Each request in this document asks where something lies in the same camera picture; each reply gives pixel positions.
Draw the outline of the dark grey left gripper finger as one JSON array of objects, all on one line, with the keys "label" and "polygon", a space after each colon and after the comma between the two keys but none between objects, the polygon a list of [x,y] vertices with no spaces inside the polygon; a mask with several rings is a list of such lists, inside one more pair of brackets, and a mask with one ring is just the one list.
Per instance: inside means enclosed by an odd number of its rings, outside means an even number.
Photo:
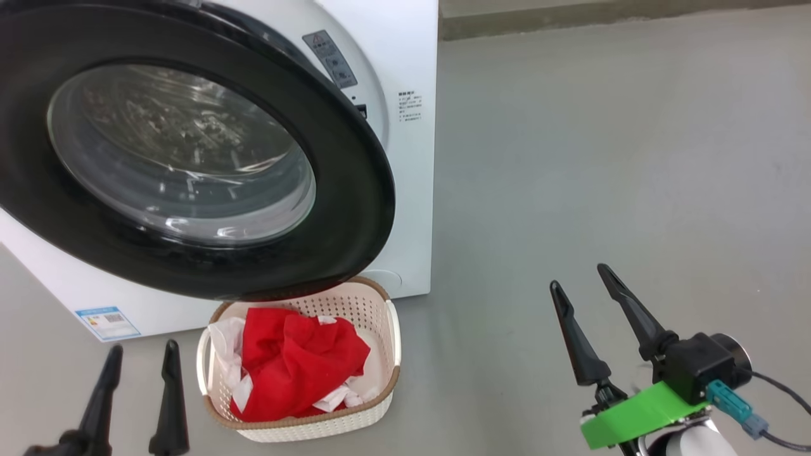
[{"label": "dark grey left gripper finger", "polygon": [[116,344],[110,348],[98,382],[91,393],[78,428],[69,429],[55,445],[32,445],[25,455],[110,455],[109,442],[113,396],[118,388],[124,349]]},{"label": "dark grey left gripper finger", "polygon": [[165,346],[162,364],[164,392],[156,432],[150,439],[150,454],[183,455],[190,450],[181,353],[177,341],[170,339]]}]

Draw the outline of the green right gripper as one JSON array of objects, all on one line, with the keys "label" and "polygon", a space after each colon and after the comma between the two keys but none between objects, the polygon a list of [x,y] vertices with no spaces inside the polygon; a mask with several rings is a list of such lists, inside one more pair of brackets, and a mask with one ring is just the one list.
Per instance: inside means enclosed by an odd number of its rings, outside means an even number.
[{"label": "green right gripper", "polygon": [[[679,340],[678,335],[661,326],[609,265],[599,263],[597,273],[611,299],[620,304],[639,343],[641,358],[645,361],[664,358],[667,347]],[[608,380],[611,369],[585,337],[560,283],[552,281],[549,290],[576,384],[596,386],[596,410],[580,420],[580,433],[591,450],[630,445],[709,407],[709,402],[702,400],[696,404],[684,401],[665,382],[653,384],[636,395],[623,395]]]}]

